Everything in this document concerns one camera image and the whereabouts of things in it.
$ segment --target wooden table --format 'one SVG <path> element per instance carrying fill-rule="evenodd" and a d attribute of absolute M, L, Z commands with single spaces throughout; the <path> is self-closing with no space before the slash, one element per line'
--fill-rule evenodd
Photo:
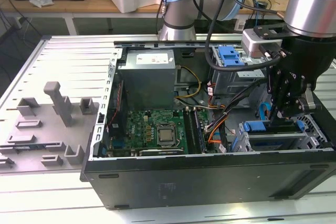
<path fill-rule="evenodd" d="M 70 35 L 77 35 L 74 25 L 74 18 L 154 18 L 158 11 L 158 5 L 141 7 L 135 12 L 120 13 L 116 5 L 111 0 L 85 0 L 85 1 L 62 1 L 56 0 L 52 6 L 38 8 L 29 1 L 12 0 L 15 7 L 23 13 L 25 17 L 60 17 L 67 24 Z M 288 0 L 271 0 L 272 9 L 284 12 Z M 251 0 L 247 0 L 248 5 L 252 5 Z M 19 17 L 8 0 L 0 0 L 1 9 L 7 17 Z M 245 22 L 252 13 L 249 9 L 241 9 L 236 16 L 238 23 Z M 276 15 L 266 15 L 265 19 L 278 19 Z"/>

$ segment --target blue wire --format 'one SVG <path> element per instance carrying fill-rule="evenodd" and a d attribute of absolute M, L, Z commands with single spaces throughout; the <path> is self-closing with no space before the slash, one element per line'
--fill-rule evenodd
<path fill-rule="evenodd" d="M 257 15 L 256 15 L 256 26 L 258 25 L 258 11 L 257 11 Z"/>

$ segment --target power cable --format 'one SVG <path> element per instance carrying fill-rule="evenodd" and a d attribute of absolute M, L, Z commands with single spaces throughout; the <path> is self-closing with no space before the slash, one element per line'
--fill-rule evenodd
<path fill-rule="evenodd" d="M 21 15 L 21 17 L 22 18 L 24 18 L 29 24 L 30 24 L 30 26 L 39 34 L 39 36 L 41 36 L 42 37 L 42 34 L 36 29 L 36 27 L 35 26 L 33 26 L 32 25 L 32 23 L 31 22 L 29 22 L 29 20 L 15 7 L 15 5 L 13 4 L 13 2 L 11 1 L 11 0 L 8 0 L 9 2 L 10 2 L 10 4 L 12 5 L 12 7 L 15 9 L 15 11 L 17 11 L 20 15 Z"/>
<path fill-rule="evenodd" d="M 217 66 L 216 64 L 213 63 L 212 58 L 210 56 L 209 53 L 209 45 L 210 45 L 210 39 L 211 39 L 211 34 L 214 30 L 214 26 L 216 23 L 216 20 L 219 16 L 219 12 L 221 11 L 222 5 L 224 3 L 224 0 L 221 0 L 218 6 L 218 9 L 215 13 L 215 16 L 211 22 L 210 25 L 210 29 L 208 32 L 208 35 L 206 37 L 206 41 L 205 41 L 205 59 L 208 62 L 208 64 L 210 65 L 211 68 L 220 71 L 220 72 L 239 72 L 239 71 L 252 71 L 252 70 L 256 70 L 256 69 L 260 69 L 260 68 L 266 68 L 266 67 L 270 67 L 273 65 L 276 65 L 277 63 L 279 63 L 280 61 L 280 57 L 277 56 L 275 59 L 263 62 L 263 63 L 259 63 L 259 64 L 253 64 L 253 65 L 247 65 L 247 66 L 238 66 L 238 67 L 220 67 Z"/>
<path fill-rule="evenodd" d="M 209 16 L 207 16 L 207 15 L 203 12 L 203 10 L 201 10 L 201 8 L 200 8 L 200 6 L 198 5 L 197 1 L 196 1 L 196 0 L 193 0 L 193 3 L 194 3 L 194 5 L 195 5 L 195 7 L 197 8 L 197 10 L 203 15 L 203 17 L 205 17 L 208 21 L 211 22 L 212 19 L 211 19 Z M 219 20 L 216 20 L 216 23 L 217 23 L 217 25 L 218 25 L 220 28 L 222 28 L 223 30 L 228 31 L 228 32 L 230 32 L 230 33 L 235 33 L 235 34 L 242 34 L 242 33 L 243 33 L 242 31 L 231 30 L 231 29 L 229 29 L 229 28 L 224 27 L 224 26 L 219 22 Z"/>

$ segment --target screw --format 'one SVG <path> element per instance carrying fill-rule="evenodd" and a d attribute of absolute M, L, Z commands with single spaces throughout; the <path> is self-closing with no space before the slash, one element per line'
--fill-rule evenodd
<path fill-rule="evenodd" d="M 281 54 L 283 57 L 286 57 L 286 56 L 287 56 L 283 51 L 280 51 L 280 54 Z"/>

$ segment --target paper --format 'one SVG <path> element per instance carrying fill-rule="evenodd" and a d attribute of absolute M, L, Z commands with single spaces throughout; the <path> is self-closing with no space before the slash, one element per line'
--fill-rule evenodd
<path fill-rule="evenodd" d="M 168 64 L 168 54 L 138 54 L 136 64 Z"/>
<path fill-rule="evenodd" d="M 42 6 L 53 5 L 53 0 L 29 0 L 33 5 L 42 8 Z"/>

